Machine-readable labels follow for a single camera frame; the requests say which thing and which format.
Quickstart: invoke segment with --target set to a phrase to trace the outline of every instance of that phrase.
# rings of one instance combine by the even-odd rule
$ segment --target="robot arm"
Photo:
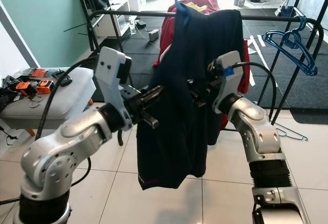
[[[209,71],[220,68],[224,72],[220,75],[221,81],[214,81],[219,93],[213,110],[226,113],[242,136],[254,180],[253,222],[308,224],[298,191],[290,182],[279,136],[270,125],[268,115],[237,95],[242,69],[236,68],[229,74],[225,71],[238,62],[238,52],[230,52],[213,61]],[[120,86],[130,65],[131,59],[124,54],[103,47],[95,75],[107,104],[66,121],[53,134],[38,139],[25,151],[21,163],[26,175],[15,224],[35,223],[35,220],[67,223],[71,212],[69,190],[76,166],[119,129],[130,129],[141,120],[152,128],[158,126],[158,121],[147,114],[146,109],[158,99],[162,87],[142,94],[130,86]]]

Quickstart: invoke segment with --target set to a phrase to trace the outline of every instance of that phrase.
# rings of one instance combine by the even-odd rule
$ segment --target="blue plastic hanger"
[[[186,6],[179,3],[178,0],[174,0],[174,2],[175,2],[175,6],[176,6],[177,10],[184,14],[184,26],[186,26],[190,19],[188,10],[186,9]]]
[[[293,29],[288,32],[282,32],[278,30],[272,30],[269,32],[266,32],[262,38],[265,42],[272,45],[273,47],[276,47],[279,49],[283,54],[285,54],[290,60],[292,60],[306,75],[314,76],[317,75],[318,69],[315,67],[315,62],[307,50],[307,48],[302,44],[301,42],[301,36],[299,35],[299,31],[303,30],[306,27],[306,17],[305,16],[297,16],[300,18],[300,25],[298,28]],[[292,56],[289,52],[287,52],[284,48],[279,46],[273,39],[272,36],[275,34],[282,35],[282,42],[283,45],[288,46],[291,49],[300,49],[302,53],[305,55],[306,63],[302,63],[299,59]]]

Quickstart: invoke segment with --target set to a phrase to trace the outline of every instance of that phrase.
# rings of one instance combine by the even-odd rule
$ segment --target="red garment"
[[[184,1],[181,1],[181,3],[183,3],[183,4],[187,4],[189,2],[193,2],[194,4],[196,4],[199,7],[206,5],[207,8],[201,11],[204,14],[210,14],[214,11],[220,10],[217,0],[184,0]],[[175,4],[169,7],[168,12],[176,12]],[[158,59],[153,64],[153,67],[156,67],[159,65],[160,56],[165,51],[165,49],[172,43],[173,34],[174,34],[174,21],[175,21],[174,17],[166,17],[163,21],[162,32],[161,32],[161,36],[160,36],[160,51],[159,51]],[[245,62],[250,61],[250,56],[248,54],[247,40],[244,40],[244,61]],[[245,94],[248,91],[248,86],[250,83],[251,67],[245,66],[243,69],[244,69],[244,75],[238,86],[238,92]],[[222,116],[221,130],[226,127],[227,123],[228,123],[228,118],[227,118],[227,115],[224,114]]]

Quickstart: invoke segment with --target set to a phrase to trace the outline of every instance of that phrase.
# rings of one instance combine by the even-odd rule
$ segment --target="teal wall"
[[[88,48],[79,0],[1,0],[42,67],[72,65]]]

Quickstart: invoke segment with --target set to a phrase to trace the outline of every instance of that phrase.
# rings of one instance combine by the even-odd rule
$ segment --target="black metal frame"
[[[297,7],[298,3],[299,3],[300,0],[296,0],[295,1],[295,7]],[[137,16],[154,16],[154,17],[174,17],[175,16],[175,13],[172,13],[172,12],[154,12],[154,11],[143,11],[143,12],[139,12],[139,11],[112,11],[110,9],[110,6],[109,6],[109,9],[106,9],[106,10],[97,10],[97,11],[94,11],[93,13],[91,13],[90,15],[88,14],[87,12],[87,8],[86,8],[86,4],[84,2],[84,0],[81,0],[81,3],[82,3],[82,6],[85,7],[84,8],[84,12],[85,12],[85,15],[86,15],[86,18],[87,18],[87,27],[88,27],[88,34],[90,33],[90,36],[89,36],[89,40],[90,40],[90,45],[92,45],[92,41],[94,41],[96,47],[98,45],[97,41],[96,41],[96,36],[95,36],[95,32],[94,32],[94,27],[100,22],[100,20],[103,18],[104,15],[111,15],[111,17],[113,15],[137,15]],[[314,50],[314,53],[312,55],[313,59],[315,60],[317,55],[318,55],[318,52],[320,50],[320,47],[321,47],[321,44],[323,42],[323,36],[324,36],[324,32],[323,32],[323,28],[321,26],[321,20],[323,18],[323,15],[324,15],[324,12],[325,12],[325,9],[327,8],[327,5],[328,5],[328,0],[325,0],[324,2],[324,5],[320,11],[320,14],[318,16],[318,19],[315,20],[315,19],[312,19],[312,18],[306,18],[306,22],[308,24],[312,24],[313,25],[313,30],[312,30],[312,33],[310,35],[310,38],[306,44],[306,48],[309,49],[312,45],[312,42],[314,40],[314,37],[316,35],[317,32],[319,32],[319,39],[318,39],[318,42],[317,42],[317,45],[315,47],[315,50]],[[97,16],[100,16],[96,21],[95,23],[91,23],[92,19],[93,18],[96,18]],[[300,19],[297,18],[297,17],[276,17],[276,16],[252,16],[252,15],[243,15],[242,17],[242,20],[250,20],[250,21],[276,21],[276,22],[288,22],[287,23],[287,26],[286,26],[286,29],[285,31],[288,31],[289,28],[290,28],[290,25],[291,25],[291,22],[300,22]],[[279,56],[279,53],[280,51],[277,50],[277,53],[276,53],[276,56],[274,58],[274,61],[272,63],[272,66],[270,68],[270,71],[272,72],[274,70],[274,67],[276,65],[276,62],[277,62],[277,59],[278,59],[278,56]],[[305,59],[305,56],[304,54],[301,56],[300,58],[300,61],[304,61]],[[278,109],[275,113],[275,116],[272,120],[272,124],[274,124],[274,122],[276,121],[278,115],[279,115],[279,112],[283,106],[283,103],[285,102],[294,82],[295,82],[295,79],[298,75],[298,72],[299,72],[299,68],[296,67],[295,71],[294,71],[294,74],[289,82],[289,85],[282,97],[282,100],[278,106]],[[265,92],[265,89],[268,85],[268,82],[269,82],[269,78],[267,78],[267,80],[265,81],[265,84],[264,84],[264,87],[262,89],[262,93],[261,93],[261,96],[259,98],[259,101],[258,101],[258,104],[260,104],[262,98],[263,98],[263,95],[264,95],[264,92]]]

